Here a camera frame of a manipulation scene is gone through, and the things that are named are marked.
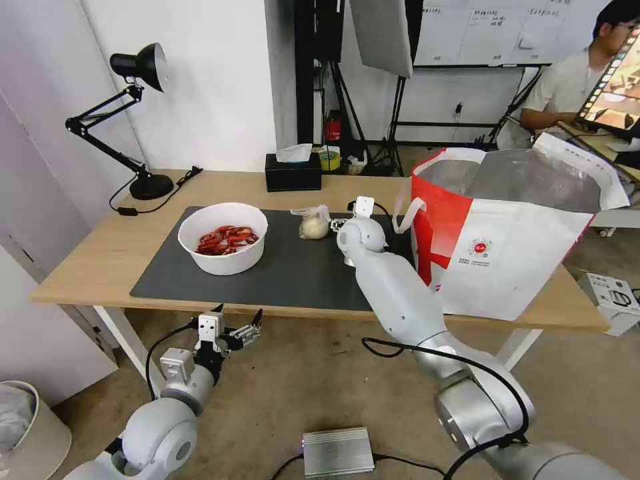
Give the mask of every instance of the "gray desk mat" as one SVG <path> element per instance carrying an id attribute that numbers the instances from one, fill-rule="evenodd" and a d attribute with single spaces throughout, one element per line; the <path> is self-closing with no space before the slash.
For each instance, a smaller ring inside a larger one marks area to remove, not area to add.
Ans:
<path id="1" fill-rule="evenodd" d="M 198 268 L 178 243 L 182 221 L 202 207 L 189 207 L 160 246 L 131 290 L 152 299 L 276 305 L 338 310 L 371 310 L 355 280 L 355 271 L 329 232 L 322 240 L 298 237 L 300 217 L 288 211 L 263 210 L 269 222 L 265 252 L 252 268 L 236 275 L 210 275 Z M 333 218 L 347 214 L 331 214 Z M 390 238 L 386 217 L 374 215 Z M 409 232 L 396 236 L 395 252 L 413 262 Z"/>

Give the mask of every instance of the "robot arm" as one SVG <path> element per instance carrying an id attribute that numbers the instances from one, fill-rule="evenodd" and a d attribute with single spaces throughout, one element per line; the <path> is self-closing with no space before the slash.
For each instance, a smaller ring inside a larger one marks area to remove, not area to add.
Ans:
<path id="1" fill-rule="evenodd" d="M 354 218 L 337 230 L 337 244 L 380 324 L 398 343 L 474 360 L 516 390 L 530 419 L 533 404 L 517 380 L 494 356 L 474 350 L 448 332 L 437 294 L 404 258 L 385 253 L 384 231 L 369 218 L 373 200 L 358 197 Z M 440 384 L 435 408 L 440 424 L 463 452 L 515 432 L 523 414 L 514 395 L 486 371 L 457 360 L 414 351 L 418 364 Z M 562 445 L 516 443 L 491 447 L 483 457 L 504 479 L 622 480 L 606 464 Z"/>
<path id="2" fill-rule="evenodd" d="M 167 380 L 160 398 L 138 408 L 96 460 L 65 480 L 165 480 L 178 470 L 195 449 L 196 418 L 219 380 L 222 363 L 260 336 L 261 318 L 262 310 L 249 325 L 231 329 L 225 328 L 221 311 L 201 314 L 195 356 L 168 349 L 160 359 Z"/>

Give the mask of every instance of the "gray floor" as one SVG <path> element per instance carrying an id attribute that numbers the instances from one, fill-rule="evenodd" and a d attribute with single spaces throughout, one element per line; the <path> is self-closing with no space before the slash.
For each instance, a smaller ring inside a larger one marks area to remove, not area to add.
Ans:
<path id="1" fill-rule="evenodd" d="M 640 286 L 640 231 L 620 230 L 602 239 L 588 231 L 569 256 L 572 274 L 617 275 Z M 188 316 L 128 312 L 146 345 L 184 324 Z M 229 316 L 231 325 L 246 317 Z M 468 344 L 496 352 L 500 329 L 455 329 Z M 432 461 L 446 467 L 457 451 L 433 414 L 435 386 L 410 356 L 384 360 L 360 345 L 382 336 L 375 323 L 266 318 L 262 338 L 225 363 L 223 377 L 200 418 L 197 451 L 177 479 L 268 479 L 300 451 L 305 431 L 366 425 L 375 451 Z M 167 346 L 191 347 L 192 332 Z M 538 420 L 532 441 L 560 441 L 597 455 L 637 478 L 640 439 L 640 330 L 624 337 L 545 332 L 514 370 L 531 396 Z M 73 446 L 60 479 L 95 457 L 147 401 L 145 384 L 124 359 L 122 368 L 60 404 L 56 411 L 73 430 Z M 437 474 L 381 463 L 371 479 L 430 479 Z M 303 478 L 302 464 L 282 479 Z M 460 479 L 494 479 L 472 460 Z"/>

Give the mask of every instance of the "red crayfish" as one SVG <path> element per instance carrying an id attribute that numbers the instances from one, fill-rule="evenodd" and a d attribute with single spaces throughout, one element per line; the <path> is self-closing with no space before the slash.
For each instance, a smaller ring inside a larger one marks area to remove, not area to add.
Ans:
<path id="1" fill-rule="evenodd" d="M 196 252 L 202 255 L 228 255 L 237 252 L 238 247 L 255 243 L 258 238 L 250 227 L 224 225 L 200 237 Z"/>

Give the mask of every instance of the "trash bin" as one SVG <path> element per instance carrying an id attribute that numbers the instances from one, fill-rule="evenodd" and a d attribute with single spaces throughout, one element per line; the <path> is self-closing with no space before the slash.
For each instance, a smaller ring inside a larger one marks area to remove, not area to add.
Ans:
<path id="1" fill-rule="evenodd" d="M 27 432 L 4 458 L 0 467 L 3 480 L 47 480 L 66 458 L 71 448 L 71 430 L 40 398 L 34 386 L 16 380 L 0 384 L 30 392 L 35 398 L 35 412 Z"/>

